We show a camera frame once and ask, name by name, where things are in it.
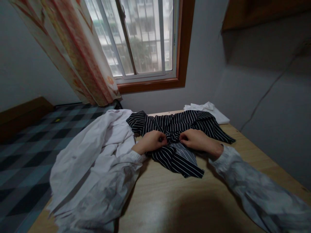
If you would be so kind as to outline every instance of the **white wall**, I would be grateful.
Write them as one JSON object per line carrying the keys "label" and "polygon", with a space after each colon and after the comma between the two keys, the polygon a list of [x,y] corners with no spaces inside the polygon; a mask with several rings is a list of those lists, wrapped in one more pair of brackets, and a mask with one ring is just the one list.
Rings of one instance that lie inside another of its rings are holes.
{"label": "white wall", "polygon": [[204,104],[214,96],[225,67],[219,32],[227,1],[196,0],[186,86],[122,95],[124,108],[157,113],[180,110],[185,104]]}
{"label": "white wall", "polygon": [[44,96],[80,102],[7,0],[0,1],[0,112]]}
{"label": "white wall", "polygon": [[[311,13],[240,32],[213,103],[237,129],[311,37]],[[311,189],[311,57],[297,58],[274,85],[242,133]]]}

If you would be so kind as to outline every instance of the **table surface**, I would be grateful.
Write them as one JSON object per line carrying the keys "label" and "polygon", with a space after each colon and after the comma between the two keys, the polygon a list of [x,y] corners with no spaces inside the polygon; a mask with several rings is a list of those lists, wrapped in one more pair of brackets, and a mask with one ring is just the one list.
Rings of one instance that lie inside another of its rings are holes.
{"label": "table surface", "polygon": [[[183,110],[149,116],[179,112]],[[232,125],[220,127],[236,139],[231,146],[243,160],[311,205],[311,193],[298,181]],[[240,200],[213,175],[208,162],[197,157],[197,163],[205,170],[202,179],[185,179],[151,159],[145,161],[123,208],[119,232],[264,232],[244,213]],[[44,209],[29,232],[57,232],[54,219],[48,215]]]}

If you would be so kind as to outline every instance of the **floral curtain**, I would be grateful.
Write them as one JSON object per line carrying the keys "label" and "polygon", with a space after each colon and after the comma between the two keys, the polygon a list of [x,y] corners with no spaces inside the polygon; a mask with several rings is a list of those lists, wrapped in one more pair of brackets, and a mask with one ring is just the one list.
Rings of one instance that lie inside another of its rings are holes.
{"label": "floral curtain", "polygon": [[83,0],[10,2],[83,103],[121,97]]}

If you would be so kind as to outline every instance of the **checkered bedsheet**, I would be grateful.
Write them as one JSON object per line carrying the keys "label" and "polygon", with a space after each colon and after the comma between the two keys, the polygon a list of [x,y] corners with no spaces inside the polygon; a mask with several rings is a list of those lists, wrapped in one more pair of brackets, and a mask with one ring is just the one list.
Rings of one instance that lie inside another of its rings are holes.
{"label": "checkered bedsheet", "polygon": [[27,232],[51,197],[49,177],[58,153],[106,107],[58,107],[0,145],[0,232]]}

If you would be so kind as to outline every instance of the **sleeve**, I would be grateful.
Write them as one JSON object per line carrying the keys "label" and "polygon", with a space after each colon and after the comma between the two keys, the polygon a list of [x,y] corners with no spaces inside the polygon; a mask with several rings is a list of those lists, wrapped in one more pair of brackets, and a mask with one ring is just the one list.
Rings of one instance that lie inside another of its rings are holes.
{"label": "sleeve", "polygon": [[56,223],[70,230],[98,228],[113,232],[114,220],[120,217],[145,159],[144,155],[133,150],[114,159],[109,171],[101,174],[99,181],[77,205],[72,215],[66,218],[66,222],[64,218],[58,218]]}
{"label": "sleeve", "polygon": [[242,160],[232,147],[209,163],[241,198],[248,216],[266,232],[310,232],[311,209],[267,175]]}

